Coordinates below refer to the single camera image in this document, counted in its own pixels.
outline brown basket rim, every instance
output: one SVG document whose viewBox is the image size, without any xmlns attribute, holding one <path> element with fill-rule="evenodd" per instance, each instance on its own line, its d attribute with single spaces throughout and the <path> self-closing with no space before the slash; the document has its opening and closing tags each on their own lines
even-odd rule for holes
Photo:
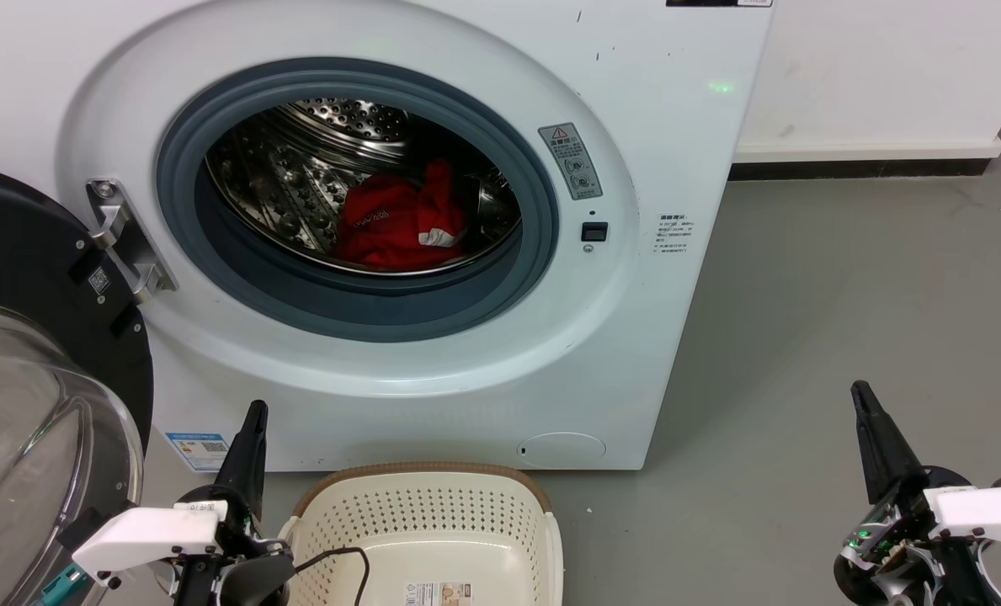
<svg viewBox="0 0 1001 606">
<path fill-rule="evenodd" d="M 481 473 L 485 476 L 500 476 L 500 478 L 508 478 L 511 480 L 516 480 L 527 490 L 530 490 L 534 494 L 535 498 L 538 499 L 538 503 L 542 506 L 542 511 L 545 514 L 552 513 L 554 506 L 549 502 L 549 496 L 546 495 L 546 491 L 538 485 L 537 482 L 532 480 L 530 476 L 526 473 L 520 472 L 517 469 L 512 469 L 511 467 L 505 467 L 503 465 L 484 465 L 475 463 L 448 463 L 448 461 L 422 461 L 421 463 L 384 463 L 380 465 L 366 465 L 364 467 L 351 467 L 350 469 L 343 469 L 342 472 L 332 473 L 330 476 L 325 477 L 321 480 L 311 491 L 308 491 L 305 495 L 301 496 L 299 503 L 294 507 L 294 517 L 301 518 L 304 511 L 309 507 L 309 505 L 314 502 L 316 496 L 320 495 L 326 488 L 335 486 L 335 484 L 343 480 L 352 480 L 355 478 L 368 478 L 371 476 L 387 476 L 395 475 L 395 473 L 428 473 L 428 472 L 449 472 L 449 473 Z"/>
</svg>

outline door hinge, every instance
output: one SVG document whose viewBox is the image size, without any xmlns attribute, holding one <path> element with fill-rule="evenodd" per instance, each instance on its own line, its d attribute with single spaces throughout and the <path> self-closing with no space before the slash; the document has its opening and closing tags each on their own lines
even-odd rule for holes
<svg viewBox="0 0 1001 606">
<path fill-rule="evenodd" d="M 134 299 L 144 304 L 157 290 L 177 290 L 160 251 L 130 206 L 122 183 L 114 179 L 91 179 L 85 183 L 85 193 L 101 223 L 88 234 L 96 246 L 113 253 L 115 264 L 130 281 Z"/>
</svg>

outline teal connector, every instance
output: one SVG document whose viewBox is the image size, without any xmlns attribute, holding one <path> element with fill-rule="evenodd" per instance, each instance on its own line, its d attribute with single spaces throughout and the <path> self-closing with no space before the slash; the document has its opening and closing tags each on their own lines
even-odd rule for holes
<svg viewBox="0 0 1001 606">
<path fill-rule="evenodd" d="M 70 594 L 83 588 L 86 580 L 88 575 L 77 564 L 70 564 L 53 582 L 47 583 L 47 587 L 40 592 L 40 599 L 32 606 L 59 606 Z"/>
</svg>

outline front-loading washing machine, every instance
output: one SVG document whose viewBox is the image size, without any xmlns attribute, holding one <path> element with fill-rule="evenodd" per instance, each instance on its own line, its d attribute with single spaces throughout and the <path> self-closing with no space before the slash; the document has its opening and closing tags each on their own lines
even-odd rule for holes
<svg viewBox="0 0 1001 606">
<path fill-rule="evenodd" d="M 199 471 L 640 468 L 770 4 L 0 3 L 0 309 Z"/>
</svg>

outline screw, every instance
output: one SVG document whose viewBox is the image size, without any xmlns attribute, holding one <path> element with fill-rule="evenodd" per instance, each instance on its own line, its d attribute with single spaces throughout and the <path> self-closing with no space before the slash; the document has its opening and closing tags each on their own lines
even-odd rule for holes
<svg viewBox="0 0 1001 606">
<path fill-rule="evenodd" d="M 93 189 L 96 189 L 96 195 L 103 198 L 108 198 L 114 195 L 114 185 L 110 181 L 96 181 L 93 185 Z"/>
</svg>

